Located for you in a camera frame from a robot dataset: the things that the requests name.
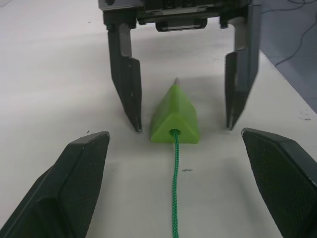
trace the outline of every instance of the green triangular block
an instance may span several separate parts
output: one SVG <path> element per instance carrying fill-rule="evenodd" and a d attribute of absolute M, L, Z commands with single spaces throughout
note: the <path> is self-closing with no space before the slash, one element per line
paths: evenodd
<path fill-rule="evenodd" d="M 196 144 L 200 135 L 194 106 L 179 85 L 174 84 L 159 104 L 151 121 L 151 142 L 174 143 L 171 130 L 180 131 L 179 143 Z"/>

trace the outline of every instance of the green cord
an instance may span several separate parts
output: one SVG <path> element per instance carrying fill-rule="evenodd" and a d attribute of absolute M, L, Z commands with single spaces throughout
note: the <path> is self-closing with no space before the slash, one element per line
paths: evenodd
<path fill-rule="evenodd" d="M 175 167 L 173 176 L 173 186 L 172 186 L 172 233 L 173 238 L 179 238 L 178 235 L 178 218 L 177 218 L 177 176 L 178 176 L 178 166 L 179 166 L 179 143 L 178 134 L 179 130 L 173 130 L 175 138 Z"/>

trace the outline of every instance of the small dark mark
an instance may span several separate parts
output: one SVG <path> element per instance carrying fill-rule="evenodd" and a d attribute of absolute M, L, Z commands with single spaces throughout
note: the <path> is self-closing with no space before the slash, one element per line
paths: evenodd
<path fill-rule="evenodd" d="M 305 118 L 305 119 L 302 119 L 302 118 L 300 118 L 300 117 L 298 117 L 300 120 L 312 120 L 312 119 L 310 119 L 310 118 Z"/>

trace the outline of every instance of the metal tip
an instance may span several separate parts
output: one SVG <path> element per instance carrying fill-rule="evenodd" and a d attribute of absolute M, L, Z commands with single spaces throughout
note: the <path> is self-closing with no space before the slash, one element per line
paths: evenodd
<path fill-rule="evenodd" d="M 179 85 L 179 78 L 176 78 L 176 79 L 175 79 L 174 85 Z"/>

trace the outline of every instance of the textured black pad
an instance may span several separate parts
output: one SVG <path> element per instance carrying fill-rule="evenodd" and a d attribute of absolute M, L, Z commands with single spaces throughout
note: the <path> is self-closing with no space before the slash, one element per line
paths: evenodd
<path fill-rule="evenodd" d="M 67 145 L 0 231 L 0 238 L 84 238 L 99 196 L 109 133 Z"/>
<path fill-rule="evenodd" d="M 297 142 L 259 130 L 242 133 L 259 191 L 284 238 L 316 238 L 317 163 Z"/>

